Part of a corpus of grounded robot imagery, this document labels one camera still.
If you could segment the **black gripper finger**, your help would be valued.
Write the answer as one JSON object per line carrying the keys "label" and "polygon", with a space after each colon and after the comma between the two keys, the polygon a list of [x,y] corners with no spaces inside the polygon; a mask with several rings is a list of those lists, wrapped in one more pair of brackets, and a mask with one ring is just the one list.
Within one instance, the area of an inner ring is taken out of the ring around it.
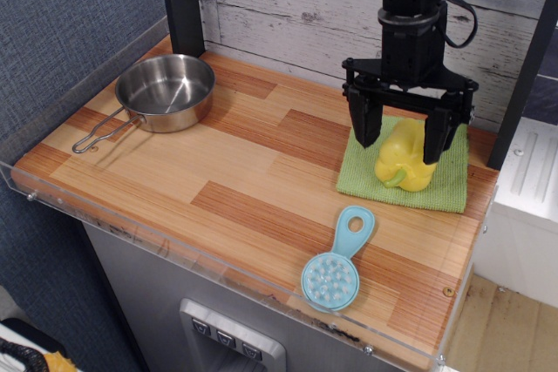
{"label": "black gripper finger", "polygon": [[427,113],[423,156],[425,164],[439,162],[441,154],[451,147],[460,125],[461,114],[458,106],[437,105]]}
{"label": "black gripper finger", "polygon": [[381,133],[383,105],[368,91],[350,86],[346,92],[353,131],[364,148],[373,145]]}

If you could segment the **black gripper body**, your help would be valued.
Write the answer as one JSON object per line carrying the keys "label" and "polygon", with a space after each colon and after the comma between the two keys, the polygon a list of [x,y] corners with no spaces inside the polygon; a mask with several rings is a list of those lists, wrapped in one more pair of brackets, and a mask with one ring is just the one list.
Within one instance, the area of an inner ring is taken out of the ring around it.
{"label": "black gripper body", "polygon": [[383,111],[387,105],[427,116],[437,105],[458,106],[461,124],[468,124],[478,83],[446,68],[449,44],[454,45],[443,25],[406,31],[391,25],[383,28],[380,58],[348,57],[343,61],[345,98],[348,88],[354,86],[371,92]]}

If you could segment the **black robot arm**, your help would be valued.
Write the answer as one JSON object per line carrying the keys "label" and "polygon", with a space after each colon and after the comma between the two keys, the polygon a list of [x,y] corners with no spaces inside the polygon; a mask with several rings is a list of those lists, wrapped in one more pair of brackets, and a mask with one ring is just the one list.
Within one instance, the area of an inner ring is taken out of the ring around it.
{"label": "black robot arm", "polygon": [[362,147],[378,139],[385,106],[426,116],[427,165],[438,162],[457,128],[472,120],[478,84],[444,65],[445,47],[456,45],[446,33],[449,3],[471,8],[463,0],[383,0],[381,57],[344,60],[344,96]]}

